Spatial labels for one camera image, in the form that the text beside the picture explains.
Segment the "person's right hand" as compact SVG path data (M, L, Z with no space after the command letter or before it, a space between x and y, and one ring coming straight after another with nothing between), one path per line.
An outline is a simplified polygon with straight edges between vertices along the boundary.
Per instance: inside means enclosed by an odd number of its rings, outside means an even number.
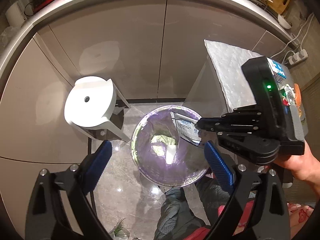
M307 183L316 194L317 200L319 200L319 160L312 154L306 140L304 142L303 155L279 155L274 163L290 170L296 179Z

